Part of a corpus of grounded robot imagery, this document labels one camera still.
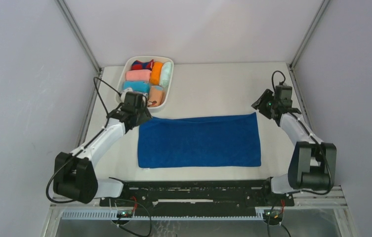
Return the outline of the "orange towel with blue dots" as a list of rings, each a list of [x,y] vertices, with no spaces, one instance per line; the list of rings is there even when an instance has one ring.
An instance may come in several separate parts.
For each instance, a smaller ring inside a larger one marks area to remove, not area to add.
[[[161,86],[153,85],[150,88],[147,106],[158,107],[161,105],[164,96],[164,89]]]

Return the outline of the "blue microfiber towel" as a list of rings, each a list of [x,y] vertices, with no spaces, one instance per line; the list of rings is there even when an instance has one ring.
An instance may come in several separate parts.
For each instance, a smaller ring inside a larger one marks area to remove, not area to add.
[[[257,114],[152,118],[139,127],[141,168],[260,167]]]

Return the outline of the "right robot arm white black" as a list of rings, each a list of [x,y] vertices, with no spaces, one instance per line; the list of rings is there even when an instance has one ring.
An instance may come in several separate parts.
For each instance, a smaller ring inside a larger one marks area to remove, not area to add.
[[[334,186],[336,146],[324,142],[305,123],[300,109],[292,105],[292,87],[284,84],[266,89],[252,107],[276,122],[294,145],[288,171],[270,179],[262,200],[275,205],[282,194],[307,192],[326,195]]]

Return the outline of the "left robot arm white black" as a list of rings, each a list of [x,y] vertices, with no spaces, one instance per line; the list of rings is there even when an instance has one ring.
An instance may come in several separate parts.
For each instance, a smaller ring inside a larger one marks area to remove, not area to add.
[[[112,198],[119,206],[128,204],[131,193],[124,188],[123,181],[111,177],[99,179],[95,167],[114,143],[151,118],[146,96],[127,92],[124,100],[106,115],[96,135],[71,152],[60,152],[56,156],[54,174],[46,188],[66,197],[66,202],[88,204],[96,198]]]

